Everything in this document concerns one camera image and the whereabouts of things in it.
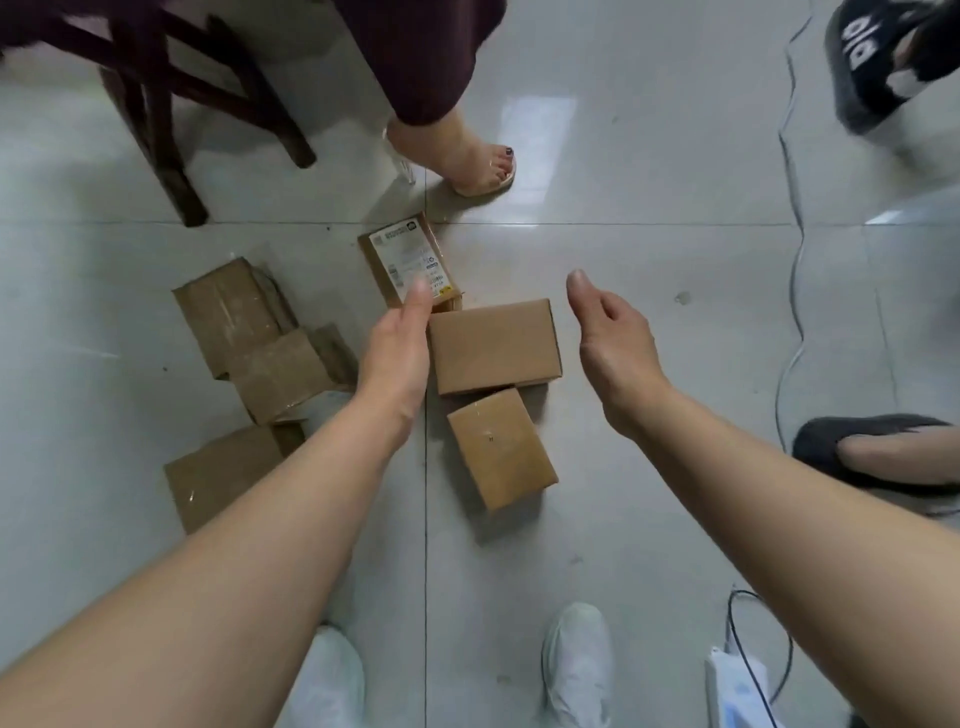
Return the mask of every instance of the white device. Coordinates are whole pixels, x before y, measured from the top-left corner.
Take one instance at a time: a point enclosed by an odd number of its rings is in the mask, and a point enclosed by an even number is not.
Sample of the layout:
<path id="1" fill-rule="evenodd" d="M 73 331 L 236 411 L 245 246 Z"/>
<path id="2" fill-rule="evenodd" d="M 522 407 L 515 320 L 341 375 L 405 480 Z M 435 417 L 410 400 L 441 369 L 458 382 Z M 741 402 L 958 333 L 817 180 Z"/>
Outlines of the white device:
<path id="1" fill-rule="evenodd" d="M 707 657 L 707 701 L 710 728 L 774 728 L 744 659 L 770 701 L 767 668 L 756 657 L 728 654 L 719 647 Z M 777 721 L 777 728 L 785 728 Z"/>

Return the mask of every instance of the hand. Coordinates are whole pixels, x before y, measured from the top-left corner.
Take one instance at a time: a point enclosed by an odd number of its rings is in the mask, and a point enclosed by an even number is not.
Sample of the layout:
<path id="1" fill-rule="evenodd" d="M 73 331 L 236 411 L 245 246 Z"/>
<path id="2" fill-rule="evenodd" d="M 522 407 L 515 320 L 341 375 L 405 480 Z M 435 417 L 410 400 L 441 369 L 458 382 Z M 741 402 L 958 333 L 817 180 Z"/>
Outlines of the hand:
<path id="1" fill-rule="evenodd" d="M 647 320 L 610 291 L 601 291 L 576 270 L 566 278 L 566 295 L 580 322 L 580 359 L 613 429 L 636 434 L 646 403 L 669 389 Z"/>
<path id="2" fill-rule="evenodd" d="M 397 447 L 410 437 L 426 392 L 430 374 L 426 325 L 432 309 L 433 291 L 426 279 L 418 279 L 403 307 L 390 309 L 373 327 L 360 363 L 357 399 L 373 407 L 385 406 L 388 417 L 398 417 L 401 439 Z"/>

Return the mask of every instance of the barcode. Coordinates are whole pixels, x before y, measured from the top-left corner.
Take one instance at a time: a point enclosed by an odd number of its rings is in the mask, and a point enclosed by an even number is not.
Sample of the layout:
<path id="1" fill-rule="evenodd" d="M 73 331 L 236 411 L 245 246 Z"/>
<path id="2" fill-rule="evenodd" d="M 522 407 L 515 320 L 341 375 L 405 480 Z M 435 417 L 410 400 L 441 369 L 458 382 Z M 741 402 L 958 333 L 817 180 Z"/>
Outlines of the barcode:
<path id="1" fill-rule="evenodd" d="M 403 277 L 400 275 L 400 272 L 396 269 L 395 265 L 388 265 L 387 273 L 390 274 L 390 279 L 394 282 L 394 286 L 397 288 L 403 287 Z"/>

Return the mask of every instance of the flattened cardboard box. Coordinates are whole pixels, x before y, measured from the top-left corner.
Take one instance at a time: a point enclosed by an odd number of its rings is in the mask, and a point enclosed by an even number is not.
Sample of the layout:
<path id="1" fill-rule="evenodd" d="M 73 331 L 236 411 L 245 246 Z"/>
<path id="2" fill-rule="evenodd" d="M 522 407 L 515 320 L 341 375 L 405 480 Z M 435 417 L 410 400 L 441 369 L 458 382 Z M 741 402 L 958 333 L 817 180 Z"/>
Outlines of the flattened cardboard box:
<path id="1" fill-rule="evenodd" d="M 564 375 L 550 301 L 528 301 L 430 317 L 442 395 L 543 384 Z"/>
<path id="2" fill-rule="evenodd" d="M 321 392 L 352 391 L 357 362 L 333 325 L 298 328 L 236 357 L 229 374 L 253 421 L 265 425 Z"/>
<path id="3" fill-rule="evenodd" d="M 491 511 L 557 482 L 516 389 L 505 389 L 447 415 L 467 468 Z"/>
<path id="4" fill-rule="evenodd" d="M 180 522 L 200 529 L 303 444 L 297 423 L 247 427 L 164 466 Z"/>
<path id="5" fill-rule="evenodd" d="M 380 293 L 390 308 L 403 305 L 417 275 L 427 276 L 435 311 L 459 310 L 462 294 L 453 282 L 437 237 L 421 212 L 357 238 Z"/>
<path id="6" fill-rule="evenodd" d="M 276 283 L 237 258 L 174 291 L 214 378 L 228 378 L 232 358 L 297 327 Z"/>

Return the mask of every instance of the forearm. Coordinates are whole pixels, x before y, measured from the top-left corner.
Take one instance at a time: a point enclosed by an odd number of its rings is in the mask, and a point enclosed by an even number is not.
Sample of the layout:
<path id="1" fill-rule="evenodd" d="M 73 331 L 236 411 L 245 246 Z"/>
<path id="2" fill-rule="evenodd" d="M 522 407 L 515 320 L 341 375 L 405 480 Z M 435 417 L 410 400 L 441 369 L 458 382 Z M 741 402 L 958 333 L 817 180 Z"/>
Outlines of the forearm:
<path id="1" fill-rule="evenodd" d="M 636 441 L 874 728 L 960 724 L 960 537 L 667 389 Z"/>
<path id="2" fill-rule="evenodd" d="M 396 442 L 352 403 L 0 681 L 0 724 L 271 726 Z"/>

